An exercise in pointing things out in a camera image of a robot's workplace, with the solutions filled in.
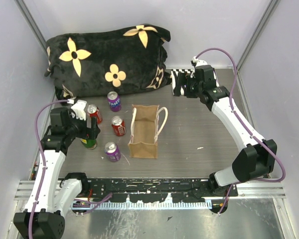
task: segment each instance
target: can lid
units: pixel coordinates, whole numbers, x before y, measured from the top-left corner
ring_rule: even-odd
[[[93,114],[93,113],[95,113],[96,111],[97,111],[97,107],[96,107],[96,105],[89,105],[88,106],[88,113],[89,114]]]
[[[105,152],[106,153],[114,153],[116,150],[117,146],[114,142],[108,142],[105,144]]]
[[[111,91],[108,93],[108,99],[109,100],[115,100],[118,97],[118,93],[116,93],[115,91]]]
[[[112,124],[113,125],[121,125],[122,122],[123,122],[123,119],[121,117],[119,117],[119,116],[114,116],[112,118]]]

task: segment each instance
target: soda can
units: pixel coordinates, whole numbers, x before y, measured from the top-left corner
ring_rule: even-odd
[[[96,139],[83,139],[82,138],[81,143],[87,149],[95,149],[96,146],[98,145]]]
[[[90,117],[96,117],[98,124],[100,124],[103,120],[100,109],[96,105],[89,105],[88,106],[88,113]]]
[[[107,155],[108,160],[111,162],[117,162],[121,159],[120,150],[114,142],[108,142],[107,144],[105,144],[104,151]]]
[[[113,112],[121,110],[121,99],[118,93],[111,91],[108,93],[108,102]]]
[[[125,122],[119,116],[112,118],[112,127],[117,136],[123,136],[126,133]]]

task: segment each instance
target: robotic arm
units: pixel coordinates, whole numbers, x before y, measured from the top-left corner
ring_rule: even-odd
[[[38,203],[35,208],[32,234],[33,238],[60,239],[65,226],[65,215],[71,203],[78,195],[86,195],[90,189],[85,173],[69,173],[63,183],[61,191],[55,196],[56,184],[68,147],[78,138],[96,139],[100,133],[97,119],[91,118],[91,128],[87,127],[85,108],[86,101],[78,101],[70,109],[66,107],[51,110],[51,125],[47,129],[41,144],[46,158],[44,180],[42,156],[38,175],[29,201],[22,213],[16,213],[13,223],[23,238],[28,238],[28,225],[35,195],[40,189]]]
[[[195,72],[191,75],[179,72],[177,81],[186,82],[184,96],[188,98],[200,98],[225,125],[231,136],[234,138],[240,153],[228,168],[214,172],[209,176],[209,188],[215,193],[225,186],[237,182],[247,182],[249,180],[267,175],[274,169],[275,159],[251,137],[242,123],[247,127],[274,153],[277,152],[276,143],[265,140],[248,123],[245,117],[238,110],[233,101],[234,109],[230,106],[229,91],[224,86],[219,86],[214,68],[207,65],[205,61],[192,60]],[[240,116],[240,122],[234,112]]]

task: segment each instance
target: bag handle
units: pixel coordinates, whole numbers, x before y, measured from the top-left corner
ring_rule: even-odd
[[[163,110],[165,111],[165,119],[164,119],[163,123],[161,124],[161,127],[159,128],[157,134],[154,136],[154,140],[155,140],[155,142],[157,141],[158,136],[159,136],[160,132],[162,131],[162,129],[164,128],[165,123],[166,123],[166,121],[167,121],[168,110],[167,110],[166,107],[162,107],[162,108],[160,108],[160,109],[157,111],[157,113],[156,113],[156,117],[157,117],[157,116],[159,115],[159,113],[160,113],[161,111],[163,111]]]
[[[134,137],[134,122],[135,122],[135,117],[136,117],[136,108],[133,108],[133,117],[132,117],[132,122],[131,122],[131,137]]]

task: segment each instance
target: black and white striped object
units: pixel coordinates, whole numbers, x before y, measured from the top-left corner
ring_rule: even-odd
[[[171,87],[172,92],[174,96],[183,96],[185,94],[186,90],[186,84],[187,82],[182,82],[181,80],[178,80],[177,76],[179,72],[183,72],[185,74],[188,74],[188,77],[191,77],[194,73],[194,69],[172,69],[171,71]]]

